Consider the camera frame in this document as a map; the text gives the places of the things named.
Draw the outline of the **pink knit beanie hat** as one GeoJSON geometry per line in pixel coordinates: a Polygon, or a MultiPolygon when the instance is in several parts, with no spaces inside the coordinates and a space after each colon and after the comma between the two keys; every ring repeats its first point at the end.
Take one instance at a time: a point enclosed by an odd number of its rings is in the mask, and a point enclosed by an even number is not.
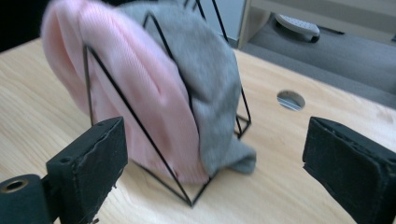
{"type": "Polygon", "coordinates": [[[131,160],[181,182],[207,181],[177,66],[140,24],[97,0],[51,0],[41,37],[49,66],[84,113],[123,117],[131,160]]]}

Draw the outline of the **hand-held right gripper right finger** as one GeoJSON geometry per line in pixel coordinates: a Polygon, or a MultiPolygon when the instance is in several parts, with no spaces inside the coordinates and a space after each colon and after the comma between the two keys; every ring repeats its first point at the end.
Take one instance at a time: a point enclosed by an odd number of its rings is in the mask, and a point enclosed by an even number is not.
{"type": "Polygon", "coordinates": [[[396,218],[396,153],[347,126],[309,120],[303,153],[311,174],[358,224],[396,218]]]}

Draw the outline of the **white ridged foot pedal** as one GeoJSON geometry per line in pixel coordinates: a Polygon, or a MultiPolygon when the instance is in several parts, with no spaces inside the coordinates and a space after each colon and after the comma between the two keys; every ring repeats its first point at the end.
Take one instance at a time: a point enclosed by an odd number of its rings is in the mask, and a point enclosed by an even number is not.
{"type": "Polygon", "coordinates": [[[301,21],[281,14],[276,14],[275,18],[278,24],[295,33],[299,33],[301,35],[310,35],[311,43],[316,43],[319,41],[320,30],[314,23],[301,21]]]}

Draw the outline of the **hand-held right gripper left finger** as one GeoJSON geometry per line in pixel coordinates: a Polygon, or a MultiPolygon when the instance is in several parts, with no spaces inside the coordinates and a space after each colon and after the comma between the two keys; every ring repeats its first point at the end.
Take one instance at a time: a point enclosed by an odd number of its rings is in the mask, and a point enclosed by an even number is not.
{"type": "Polygon", "coordinates": [[[92,222],[127,163],[123,118],[93,125],[46,163],[50,216],[92,222]]]}

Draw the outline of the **grey knit beanie hat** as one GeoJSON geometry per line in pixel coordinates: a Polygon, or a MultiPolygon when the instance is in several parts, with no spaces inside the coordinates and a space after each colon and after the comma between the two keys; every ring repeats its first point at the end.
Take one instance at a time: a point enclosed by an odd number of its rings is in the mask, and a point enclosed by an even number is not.
{"type": "Polygon", "coordinates": [[[213,175],[222,168],[243,174],[255,169],[256,151],[234,135],[241,81],[232,48],[204,19],[171,1],[132,2],[120,11],[139,23],[148,14],[148,33],[168,46],[191,96],[200,137],[200,156],[213,175]]]}

